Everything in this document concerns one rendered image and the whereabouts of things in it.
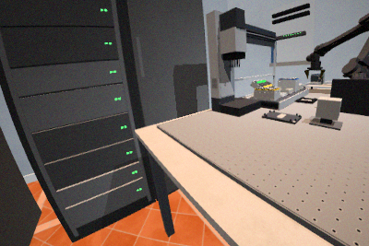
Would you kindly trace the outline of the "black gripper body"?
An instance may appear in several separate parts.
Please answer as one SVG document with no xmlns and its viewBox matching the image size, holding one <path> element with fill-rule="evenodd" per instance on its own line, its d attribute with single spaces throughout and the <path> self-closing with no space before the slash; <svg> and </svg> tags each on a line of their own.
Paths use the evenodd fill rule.
<svg viewBox="0 0 369 246">
<path fill-rule="evenodd" d="M 319 67 L 319 61 L 312 61 L 311 67 L 307 67 L 307 69 L 315 71 L 315 70 L 321 70 L 323 69 L 323 67 Z M 305 71 L 309 71 L 309 70 L 305 70 Z"/>
</svg>

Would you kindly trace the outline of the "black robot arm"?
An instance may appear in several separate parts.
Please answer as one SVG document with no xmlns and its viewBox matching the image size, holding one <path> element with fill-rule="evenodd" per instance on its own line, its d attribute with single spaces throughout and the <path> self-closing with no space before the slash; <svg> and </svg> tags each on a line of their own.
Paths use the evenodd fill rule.
<svg viewBox="0 0 369 246">
<path fill-rule="evenodd" d="M 319 61 L 320 56 L 324 56 L 334 47 L 369 31 L 369 13 L 360 18 L 358 23 L 359 24 L 357 26 L 342 33 L 337 38 L 317 45 L 313 52 L 314 54 L 310 53 L 310 55 L 306 57 L 306 61 L 311 63 L 312 61 Z M 319 67 L 320 65 L 321 61 L 319 61 Z M 344 74 L 342 76 L 349 77 L 350 79 L 369 79 L 369 37 L 359 55 L 350 59 L 350 61 L 342 68 L 341 73 Z"/>
</svg>

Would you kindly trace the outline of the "black rectangular pad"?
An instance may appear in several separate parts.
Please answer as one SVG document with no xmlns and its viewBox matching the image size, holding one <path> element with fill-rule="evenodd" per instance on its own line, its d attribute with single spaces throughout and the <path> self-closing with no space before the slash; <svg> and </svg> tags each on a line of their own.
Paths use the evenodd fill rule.
<svg viewBox="0 0 369 246">
<path fill-rule="evenodd" d="M 309 104 L 313 104 L 317 101 L 317 99 L 308 99 L 308 98 L 299 98 L 297 100 L 295 100 L 294 102 L 301 102 L 301 103 L 309 103 Z"/>
</svg>

